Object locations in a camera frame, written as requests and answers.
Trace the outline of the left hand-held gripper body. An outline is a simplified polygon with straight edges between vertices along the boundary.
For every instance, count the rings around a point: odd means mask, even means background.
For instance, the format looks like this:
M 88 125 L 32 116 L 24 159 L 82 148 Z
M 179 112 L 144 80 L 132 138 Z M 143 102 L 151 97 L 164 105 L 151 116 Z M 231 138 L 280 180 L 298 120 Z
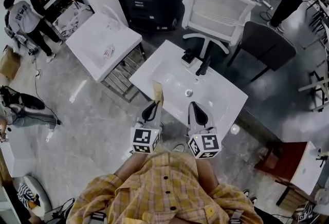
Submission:
M 159 143 L 163 129 L 161 122 L 162 103 L 159 103 L 157 114 L 151 122 L 144 122 L 141 116 L 147 105 L 148 103 L 137 112 L 135 122 L 131 127 L 130 138 L 134 153 L 151 154 Z

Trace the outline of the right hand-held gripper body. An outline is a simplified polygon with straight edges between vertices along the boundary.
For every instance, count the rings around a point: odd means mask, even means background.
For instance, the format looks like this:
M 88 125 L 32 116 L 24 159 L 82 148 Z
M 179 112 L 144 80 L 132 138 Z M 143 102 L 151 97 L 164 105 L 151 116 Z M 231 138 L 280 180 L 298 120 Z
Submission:
M 217 133 L 214 118 L 203 105 L 197 103 L 208 115 L 206 126 L 190 125 L 190 104 L 188 107 L 188 146 L 196 159 L 209 159 L 215 157 L 222 149 L 220 137 Z

